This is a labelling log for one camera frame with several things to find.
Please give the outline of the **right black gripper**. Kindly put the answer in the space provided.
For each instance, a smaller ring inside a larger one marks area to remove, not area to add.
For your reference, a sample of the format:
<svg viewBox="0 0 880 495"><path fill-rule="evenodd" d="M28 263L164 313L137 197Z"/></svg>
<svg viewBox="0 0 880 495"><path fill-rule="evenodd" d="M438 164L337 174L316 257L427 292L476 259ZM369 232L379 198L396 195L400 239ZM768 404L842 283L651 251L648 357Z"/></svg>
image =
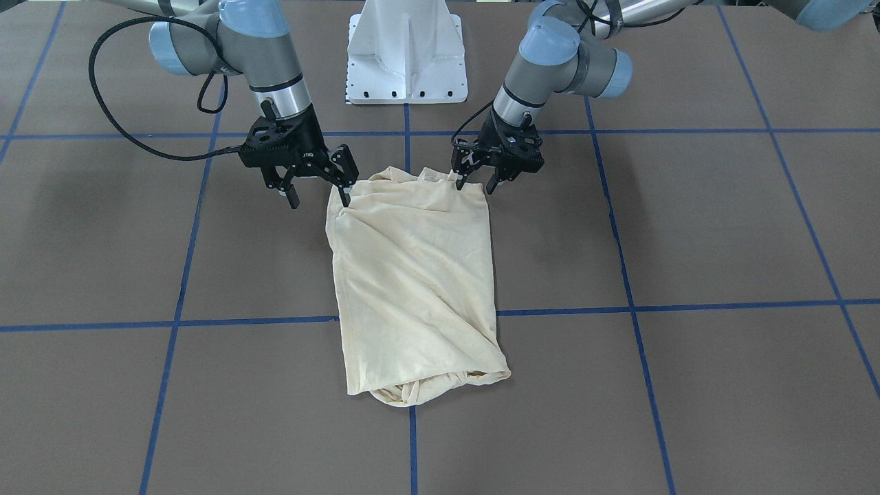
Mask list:
<svg viewBox="0 0 880 495"><path fill-rule="evenodd" d="M300 204L292 184L295 177L319 177L330 182L338 188L342 205L350 206L358 166L348 144L341 144L329 156L312 104L287 119L258 117L238 154L245 167L260 170L266 187L278 189L292 210Z"/></svg>

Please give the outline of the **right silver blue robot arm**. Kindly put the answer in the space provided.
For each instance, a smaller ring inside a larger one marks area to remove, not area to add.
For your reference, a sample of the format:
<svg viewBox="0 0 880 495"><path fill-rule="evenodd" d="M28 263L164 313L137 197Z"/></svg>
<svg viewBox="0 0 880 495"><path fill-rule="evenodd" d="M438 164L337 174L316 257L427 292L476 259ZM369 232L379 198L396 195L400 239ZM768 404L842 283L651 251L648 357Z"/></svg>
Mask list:
<svg viewBox="0 0 880 495"><path fill-rule="evenodd" d="M220 154L235 153L244 166L259 169L266 187L284 195L293 209L299 206L296 177L324 179L349 206L358 168L345 144L327 148L279 2L122 1L120 6L140 12L139 18L104 32L88 62L92 91L112 125L117 121L96 80L98 51L123 28L151 24L151 53L167 72L208 80L245 76L261 114L242 145Z"/></svg>

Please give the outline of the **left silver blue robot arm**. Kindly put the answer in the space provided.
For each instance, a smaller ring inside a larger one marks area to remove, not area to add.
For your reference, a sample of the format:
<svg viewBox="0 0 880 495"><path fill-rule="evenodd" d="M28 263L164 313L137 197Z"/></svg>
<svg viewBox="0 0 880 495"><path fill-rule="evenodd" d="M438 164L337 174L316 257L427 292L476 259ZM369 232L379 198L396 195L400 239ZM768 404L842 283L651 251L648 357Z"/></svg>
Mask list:
<svg viewBox="0 0 880 495"><path fill-rule="evenodd" d="M589 135L777 133L878 138L876 1L538 3L474 140L450 138L448 178L485 191L544 165L536 125L550 97L628 97L618 123Z"/></svg>

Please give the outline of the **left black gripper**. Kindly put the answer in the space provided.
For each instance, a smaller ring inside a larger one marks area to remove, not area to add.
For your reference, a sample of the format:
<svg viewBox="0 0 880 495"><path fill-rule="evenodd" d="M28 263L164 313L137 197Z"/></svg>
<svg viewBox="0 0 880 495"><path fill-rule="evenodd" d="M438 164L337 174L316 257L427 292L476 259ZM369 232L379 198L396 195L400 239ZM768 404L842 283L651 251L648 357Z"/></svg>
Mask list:
<svg viewBox="0 0 880 495"><path fill-rule="evenodd" d="M531 116L516 126L504 121L492 109L475 141L459 137L465 126L483 112L478 110L450 137L453 147L450 171L456 176L456 190L462 190L472 173L482 166L494 167L495 173L486 182L486 195L492 195L503 181L515 181L520 173L537 173L545 161L540 152L542 139Z"/></svg>

